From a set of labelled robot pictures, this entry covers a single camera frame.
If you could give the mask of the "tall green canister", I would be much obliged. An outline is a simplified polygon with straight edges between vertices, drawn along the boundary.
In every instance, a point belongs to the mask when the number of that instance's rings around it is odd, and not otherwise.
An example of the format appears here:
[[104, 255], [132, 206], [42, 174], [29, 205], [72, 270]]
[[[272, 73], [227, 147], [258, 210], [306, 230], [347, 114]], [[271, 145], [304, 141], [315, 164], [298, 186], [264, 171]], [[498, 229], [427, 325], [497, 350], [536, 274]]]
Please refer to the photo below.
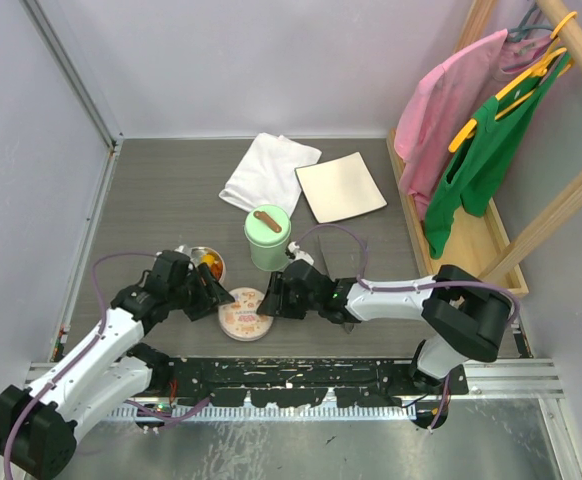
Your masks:
[[249, 240], [250, 255], [253, 264], [260, 270], [266, 272], [280, 271], [289, 262], [286, 255], [288, 237], [283, 237], [273, 244], [264, 244]]

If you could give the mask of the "brown glazed food piece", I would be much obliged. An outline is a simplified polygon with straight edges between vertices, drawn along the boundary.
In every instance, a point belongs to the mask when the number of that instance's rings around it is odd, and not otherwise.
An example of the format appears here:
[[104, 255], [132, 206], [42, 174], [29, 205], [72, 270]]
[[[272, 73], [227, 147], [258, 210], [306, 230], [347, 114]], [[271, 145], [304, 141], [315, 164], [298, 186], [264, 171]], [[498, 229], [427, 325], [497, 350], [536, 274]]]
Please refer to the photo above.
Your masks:
[[212, 275], [217, 279], [220, 280], [222, 277], [222, 273], [223, 273], [223, 267], [219, 264], [213, 264], [210, 267], [211, 273]]

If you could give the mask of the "yellow corn cob piece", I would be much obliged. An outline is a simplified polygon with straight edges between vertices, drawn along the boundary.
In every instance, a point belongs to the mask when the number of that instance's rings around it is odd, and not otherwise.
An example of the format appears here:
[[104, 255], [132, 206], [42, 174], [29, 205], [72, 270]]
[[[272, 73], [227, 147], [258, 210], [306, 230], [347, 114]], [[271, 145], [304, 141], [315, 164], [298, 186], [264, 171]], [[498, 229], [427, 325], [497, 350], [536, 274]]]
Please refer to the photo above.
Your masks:
[[202, 257], [202, 262], [211, 267], [213, 264], [218, 264], [219, 260], [213, 254], [207, 253]]

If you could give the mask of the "green canister lid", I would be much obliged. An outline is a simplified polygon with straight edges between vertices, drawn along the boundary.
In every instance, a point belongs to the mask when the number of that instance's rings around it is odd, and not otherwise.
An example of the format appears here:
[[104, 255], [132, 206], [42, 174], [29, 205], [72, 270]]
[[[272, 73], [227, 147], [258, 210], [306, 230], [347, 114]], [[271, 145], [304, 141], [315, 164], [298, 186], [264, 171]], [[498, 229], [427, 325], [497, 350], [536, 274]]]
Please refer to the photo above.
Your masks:
[[262, 205], [246, 217], [246, 238], [258, 247], [275, 247], [288, 240], [291, 222], [287, 213], [275, 205]]

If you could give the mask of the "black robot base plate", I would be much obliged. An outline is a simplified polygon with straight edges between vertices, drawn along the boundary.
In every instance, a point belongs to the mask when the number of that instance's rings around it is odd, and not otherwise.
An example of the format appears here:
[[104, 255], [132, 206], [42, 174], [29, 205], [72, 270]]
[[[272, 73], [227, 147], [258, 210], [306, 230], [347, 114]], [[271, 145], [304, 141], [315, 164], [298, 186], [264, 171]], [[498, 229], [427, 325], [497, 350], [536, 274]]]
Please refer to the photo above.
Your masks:
[[172, 358], [166, 373], [137, 397], [173, 396], [182, 406], [208, 398], [217, 407], [322, 404], [329, 392], [339, 408], [398, 406], [408, 396], [439, 395], [442, 387], [411, 377], [410, 362], [373, 358]]

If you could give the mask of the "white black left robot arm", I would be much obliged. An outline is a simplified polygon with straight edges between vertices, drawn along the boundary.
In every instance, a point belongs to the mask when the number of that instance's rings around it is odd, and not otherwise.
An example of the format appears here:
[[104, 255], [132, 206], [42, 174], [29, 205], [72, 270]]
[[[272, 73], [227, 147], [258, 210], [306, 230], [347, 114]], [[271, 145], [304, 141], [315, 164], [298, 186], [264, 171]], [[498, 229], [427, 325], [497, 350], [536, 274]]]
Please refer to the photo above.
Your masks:
[[175, 250], [153, 260], [138, 282], [99, 303], [98, 323], [59, 363], [28, 387], [11, 385], [0, 394], [5, 478], [12, 478], [14, 467], [54, 478], [111, 409], [142, 392], [165, 393], [173, 382], [172, 361], [144, 337], [173, 311], [196, 321], [233, 302], [207, 264]]

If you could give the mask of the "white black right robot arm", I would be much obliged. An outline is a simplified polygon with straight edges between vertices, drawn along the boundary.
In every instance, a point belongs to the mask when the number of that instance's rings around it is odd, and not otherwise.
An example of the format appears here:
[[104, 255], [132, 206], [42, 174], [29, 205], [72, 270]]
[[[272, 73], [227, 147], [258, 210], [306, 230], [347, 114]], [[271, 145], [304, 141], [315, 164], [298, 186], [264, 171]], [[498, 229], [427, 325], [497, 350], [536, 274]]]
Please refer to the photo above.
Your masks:
[[508, 290], [479, 281], [454, 265], [411, 281], [332, 279], [304, 260], [271, 274], [257, 313], [302, 320], [315, 312], [333, 324], [376, 319], [423, 321], [435, 335], [422, 341], [409, 379], [423, 394], [438, 391], [468, 360], [494, 362], [519, 302]]

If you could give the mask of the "round silver tin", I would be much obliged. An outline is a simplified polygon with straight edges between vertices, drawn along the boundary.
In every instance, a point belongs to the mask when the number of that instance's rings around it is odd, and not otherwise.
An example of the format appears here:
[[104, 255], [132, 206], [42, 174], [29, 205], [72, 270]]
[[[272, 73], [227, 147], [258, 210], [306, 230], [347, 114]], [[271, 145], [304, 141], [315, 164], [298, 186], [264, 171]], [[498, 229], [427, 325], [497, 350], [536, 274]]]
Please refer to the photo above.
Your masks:
[[189, 257], [196, 266], [205, 264], [210, 269], [214, 278], [220, 283], [224, 281], [224, 261], [216, 250], [206, 246], [192, 247], [190, 249]]

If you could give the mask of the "round bakery tin lid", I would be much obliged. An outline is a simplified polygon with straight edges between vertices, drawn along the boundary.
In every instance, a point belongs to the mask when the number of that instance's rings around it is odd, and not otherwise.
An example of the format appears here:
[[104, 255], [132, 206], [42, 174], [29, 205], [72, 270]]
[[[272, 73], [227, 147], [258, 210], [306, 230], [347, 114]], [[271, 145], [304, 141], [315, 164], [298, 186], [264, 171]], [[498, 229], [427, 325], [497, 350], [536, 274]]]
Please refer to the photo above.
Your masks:
[[234, 301], [218, 309], [219, 325], [230, 338], [251, 342], [264, 337], [273, 325], [273, 318], [257, 313], [264, 294], [250, 287], [230, 291]]

